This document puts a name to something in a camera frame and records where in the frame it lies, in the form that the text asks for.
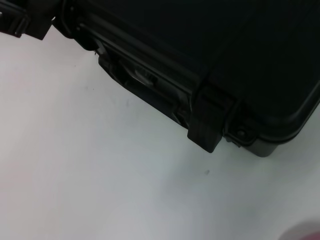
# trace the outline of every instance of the black hard case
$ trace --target black hard case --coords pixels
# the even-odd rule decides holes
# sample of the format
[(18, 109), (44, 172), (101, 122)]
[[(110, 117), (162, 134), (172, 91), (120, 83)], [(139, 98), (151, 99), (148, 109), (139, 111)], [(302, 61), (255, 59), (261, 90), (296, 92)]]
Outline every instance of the black hard case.
[(0, 0), (0, 31), (53, 24), (124, 88), (213, 152), (260, 157), (292, 140), (320, 101), (318, 0)]

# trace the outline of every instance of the case latch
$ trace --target case latch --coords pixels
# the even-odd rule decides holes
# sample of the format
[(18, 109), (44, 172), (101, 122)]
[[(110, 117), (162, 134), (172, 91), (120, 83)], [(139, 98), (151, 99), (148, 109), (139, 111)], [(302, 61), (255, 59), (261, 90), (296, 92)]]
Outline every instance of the case latch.
[(204, 87), (192, 108), (188, 138), (212, 153), (222, 139), (225, 119), (234, 102), (220, 89)]

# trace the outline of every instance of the white table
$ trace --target white table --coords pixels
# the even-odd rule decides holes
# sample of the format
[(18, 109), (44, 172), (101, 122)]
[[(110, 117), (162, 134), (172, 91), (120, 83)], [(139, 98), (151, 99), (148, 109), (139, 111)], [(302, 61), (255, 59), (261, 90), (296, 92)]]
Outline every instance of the white table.
[(319, 108), (269, 158), (209, 154), (54, 28), (0, 51), (0, 239), (277, 240), (320, 219)]

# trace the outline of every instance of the white surface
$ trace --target white surface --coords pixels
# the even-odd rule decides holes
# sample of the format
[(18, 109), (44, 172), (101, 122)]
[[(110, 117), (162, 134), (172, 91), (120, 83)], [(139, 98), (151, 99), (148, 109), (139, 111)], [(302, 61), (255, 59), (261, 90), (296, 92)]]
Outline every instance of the white surface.
[(0, 52), (0, 239), (277, 240), (320, 218), (319, 108), (269, 158), (209, 154), (55, 29)]

